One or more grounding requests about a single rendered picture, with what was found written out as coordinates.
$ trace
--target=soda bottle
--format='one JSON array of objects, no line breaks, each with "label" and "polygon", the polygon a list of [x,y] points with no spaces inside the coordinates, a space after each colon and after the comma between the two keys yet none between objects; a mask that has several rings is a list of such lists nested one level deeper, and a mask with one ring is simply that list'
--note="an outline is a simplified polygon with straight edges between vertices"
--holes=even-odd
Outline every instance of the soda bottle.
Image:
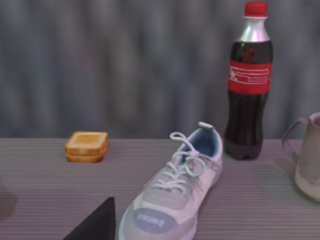
[{"label": "soda bottle", "polygon": [[224,149],[237,160],[256,159],[263,144],[262,121],[273,62],[273,45],[265,29],[267,11],[265,2],[246,3],[244,30],[231,48]]}]

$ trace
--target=white shoelace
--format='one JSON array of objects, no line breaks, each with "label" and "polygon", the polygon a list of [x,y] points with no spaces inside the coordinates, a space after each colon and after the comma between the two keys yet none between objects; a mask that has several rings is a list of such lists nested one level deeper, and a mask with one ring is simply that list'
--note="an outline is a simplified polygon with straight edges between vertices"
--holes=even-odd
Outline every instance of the white shoelace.
[{"label": "white shoelace", "polygon": [[[180,179],[181,176],[191,177],[195,180],[196,185],[202,191],[201,184],[198,180],[198,177],[201,176],[206,170],[206,163],[199,157],[200,153],[192,146],[192,144],[188,141],[188,138],[180,132],[173,132],[170,134],[170,138],[175,141],[183,142],[188,148],[189,151],[177,151],[173,154],[172,159],[175,160],[185,156],[185,162],[182,165],[176,167],[171,161],[166,163],[166,171],[162,174],[170,178],[168,181],[164,181],[162,179],[158,179],[154,184],[153,188],[160,188],[163,190],[173,190],[178,189],[182,192],[183,195],[186,195],[186,184],[185,180]],[[210,158],[208,156],[202,155],[202,158]],[[199,171],[194,171],[190,165],[194,166],[197,163],[201,165]]]}]

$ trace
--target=mug handle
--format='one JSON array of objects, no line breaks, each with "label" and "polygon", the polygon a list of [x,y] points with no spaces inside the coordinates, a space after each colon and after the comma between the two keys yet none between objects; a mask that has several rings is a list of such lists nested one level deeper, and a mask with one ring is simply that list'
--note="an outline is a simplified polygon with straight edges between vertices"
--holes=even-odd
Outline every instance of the mug handle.
[{"label": "mug handle", "polygon": [[299,155],[295,152],[295,150],[290,146],[289,144],[289,135],[290,133],[295,130],[299,124],[304,124],[304,125],[308,125],[309,120],[306,117],[300,117],[299,119],[297,119],[294,124],[292,124],[291,127],[289,127],[289,129],[285,132],[285,134],[283,135],[282,139],[281,139],[281,143],[282,143],[282,148],[286,151],[286,153],[289,155],[289,157],[294,161],[295,164],[298,163],[298,159],[299,159]]}]

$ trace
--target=mug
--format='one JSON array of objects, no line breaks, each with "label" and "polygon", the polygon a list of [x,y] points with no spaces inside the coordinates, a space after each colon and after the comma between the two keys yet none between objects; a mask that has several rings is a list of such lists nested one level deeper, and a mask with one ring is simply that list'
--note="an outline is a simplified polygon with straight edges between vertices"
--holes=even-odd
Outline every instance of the mug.
[{"label": "mug", "polygon": [[[289,143],[289,135],[299,124],[306,126],[303,144],[298,154]],[[309,197],[320,202],[320,112],[301,117],[281,139],[282,148],[296,164],[295,183]]]}]

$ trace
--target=table surface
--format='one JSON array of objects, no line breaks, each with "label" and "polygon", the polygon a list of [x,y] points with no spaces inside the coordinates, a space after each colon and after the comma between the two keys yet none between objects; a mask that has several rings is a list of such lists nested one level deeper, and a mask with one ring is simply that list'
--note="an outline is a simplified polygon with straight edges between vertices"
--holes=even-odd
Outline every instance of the table surface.
[{"label": "table surface", "polygon": [[[69,163],[65,139],[0,139],[0,239],[61,240],[107,197],[119,223],[179,143],[111,139],[101,163]],[[299,148],[300,141],[293,145]],[[199,214],[195,240],[318,240],[320,204],[294,184],[279,140],[259,159],[224,156],[223,173]]]}]

